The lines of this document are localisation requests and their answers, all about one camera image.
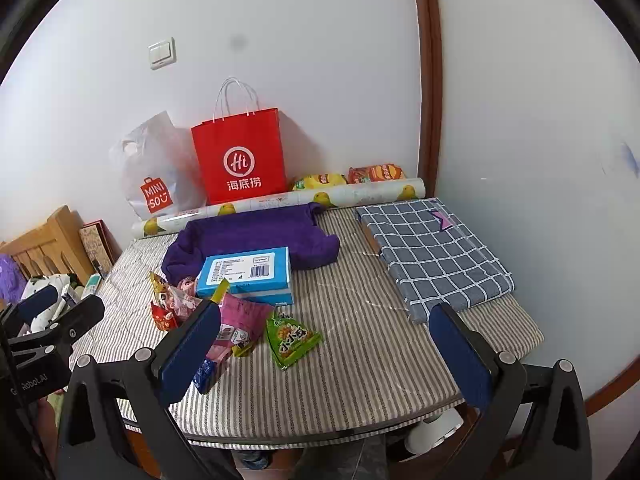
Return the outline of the black white spotted cloth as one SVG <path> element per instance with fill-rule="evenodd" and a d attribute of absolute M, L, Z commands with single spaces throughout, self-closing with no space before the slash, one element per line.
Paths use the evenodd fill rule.
<path fill-rule="evenodd" d="M 84 288 L 75 274 L 52 274 L 42 278 L 32 278 L 25 286 L 18 312 L 29 331 L 45 330 L 71 307 L 78 304 L 78 292 Z"/>

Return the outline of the red small snack packet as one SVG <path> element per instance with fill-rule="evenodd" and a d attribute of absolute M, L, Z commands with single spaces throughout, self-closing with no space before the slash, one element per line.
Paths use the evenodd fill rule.
<path fill-rule="evenodd" d="M 151 302 L 151 314 L 155 326 L 162 332 L 170 332 L 180 326 L 178 318 L 171 309 L 165 309 L 155 302 Z"/>

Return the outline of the purple plush item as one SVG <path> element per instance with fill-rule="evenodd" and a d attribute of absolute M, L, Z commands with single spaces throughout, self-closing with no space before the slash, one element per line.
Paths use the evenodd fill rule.
<path fill-rule="evenodd" d="M 6 254 L 0 255 L 0 295 L 5 304 L 18 304 L 23 296 L 26 280 L 18 265 Z"/>

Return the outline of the wooden headboard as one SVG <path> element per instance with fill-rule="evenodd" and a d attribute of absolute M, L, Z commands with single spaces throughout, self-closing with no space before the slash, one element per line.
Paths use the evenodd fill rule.
<path fill-rule="evenodd" d="M 26 280 L 35 276 L 75 274 L 83 285 L 94 273 L 79 236 L 82 227 L 78 213 L 66 205 L 58 207 L 46 222 L 9 243 L 1 243 Z"/>

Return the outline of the brown door frame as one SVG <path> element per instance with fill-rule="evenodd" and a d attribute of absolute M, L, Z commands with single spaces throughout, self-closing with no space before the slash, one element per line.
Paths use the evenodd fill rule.
<path fill-rule="evenodd" d="M 440 138 L 442 137 L 442 25 L 438 0 L 416 0 L 420 44 L 421 120 L 418 176 L 426 194 L 436 194 Z"/>

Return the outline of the white wall switch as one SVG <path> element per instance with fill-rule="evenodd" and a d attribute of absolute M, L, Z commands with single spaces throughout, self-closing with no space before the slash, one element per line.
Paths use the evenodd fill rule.
<path fill-rule="evenodd" d="M 159 70 L 177 61 L 175 39 L 172 37 L 159 41 L 156 44 L 151 44 L 148 52 L 151 70 Z"/>

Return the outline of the red paper shopping bag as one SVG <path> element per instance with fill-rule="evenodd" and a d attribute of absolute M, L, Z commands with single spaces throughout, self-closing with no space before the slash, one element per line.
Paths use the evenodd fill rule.
<path fill-rule="evenodd" d="M 286 190 L 279 110 L 261 108 L 245 82 L 227 78 L 212 118 L 191 134 L 209 205 Z"/>

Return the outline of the green triangular snack packet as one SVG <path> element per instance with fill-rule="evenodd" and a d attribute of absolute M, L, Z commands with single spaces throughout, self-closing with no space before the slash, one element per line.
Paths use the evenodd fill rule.
<path fill-rule="evenodd" d="M 280 370 L 287 370 L 322 341 L 320 333 L 295 318 L 276 312 L 267 318 L 265 338 Z"/>

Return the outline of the purple towel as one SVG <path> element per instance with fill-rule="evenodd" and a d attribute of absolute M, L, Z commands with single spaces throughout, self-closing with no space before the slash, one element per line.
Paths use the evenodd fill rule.
<path fill-rule="evenodd" d="M 337 260 L 340 240 L 322 231 L 316 203 L 193 220 L 168 247 L 160 268 L 170 284 L 197 276 L 210 256 L 286 247 L 291 268 L 312 270 Z"/>

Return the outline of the blue snack packet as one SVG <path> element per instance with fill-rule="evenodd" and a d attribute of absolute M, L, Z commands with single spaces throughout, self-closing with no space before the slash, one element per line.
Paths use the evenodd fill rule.
<path fill-rule="evenodd" d="M 192 382 L 196 390 L 201 394 L 206 394 L 214 384 L 217 373 L 217 363 L 210 359 L 205 359 L 193 376 Z"/>

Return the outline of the pink yellow snack bag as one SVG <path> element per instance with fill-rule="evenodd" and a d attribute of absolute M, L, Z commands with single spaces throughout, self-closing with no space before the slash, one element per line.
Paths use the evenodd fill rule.
<path fill-rule="evenodd" d="M 221 321 L 214 343 L 206 358 L 222 363 L 228 356 L 245 356 L 258 343 L 265 330 L 267 318 L 273 311 L 270 304 L 258 304 L 232 295 L 230 283 L 224 278 L 216 288 L 216 300 Z"/>

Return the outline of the white plastic Miniso bag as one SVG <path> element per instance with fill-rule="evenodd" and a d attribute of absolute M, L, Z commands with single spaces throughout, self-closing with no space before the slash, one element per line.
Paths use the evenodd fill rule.
<path fill-rule="evenodd" d="M 142 220 L 206 204 L 191 131 L 176 127 L 166 112 L 118 140 L 110 161 L 126 201 Z"/>

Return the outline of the patterned book box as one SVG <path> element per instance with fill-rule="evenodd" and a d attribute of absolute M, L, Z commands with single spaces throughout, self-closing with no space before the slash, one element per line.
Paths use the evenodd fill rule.
<path fill-rule="evenodd" d="M 106 278 L 122 254 L 119 244 L 103 220 L 84 224 L 79 229 L 82 247 L 96 273 Z"/>

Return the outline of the pink panda snack bag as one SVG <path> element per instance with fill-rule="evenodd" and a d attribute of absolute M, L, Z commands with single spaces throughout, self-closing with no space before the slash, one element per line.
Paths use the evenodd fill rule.
<path fill-rule="evenodd" d="M 187 290 L 172 286 L 156 273 L 150 274 L 150 282 L 154 299 L 151 302 L 159 304 L 165 309 L 171 309 L 178 318 L 180 325 L 196 310 L 201 302 L 189 294 Z"/>

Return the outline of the rolled pear-print tablecloth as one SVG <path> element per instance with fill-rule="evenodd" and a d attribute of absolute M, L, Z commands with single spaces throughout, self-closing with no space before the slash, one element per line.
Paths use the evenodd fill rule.
<path fill-rule="evenodd" d="M 420 178 L 311 188 L 310 190 L 272 194 L 247 198 L 246 200 L 234 200 L 230 203 L 191 209 L 178 214 L 165 214 L 134 223 L 131 227 L 131 234 L 136 240 L 143 240 L 145 237 L 178 233 L 190 221 L 194 220 L 309 203 L 317 203 L 324 209 L 348 208 L 425 197 L 425 184 Z"/>

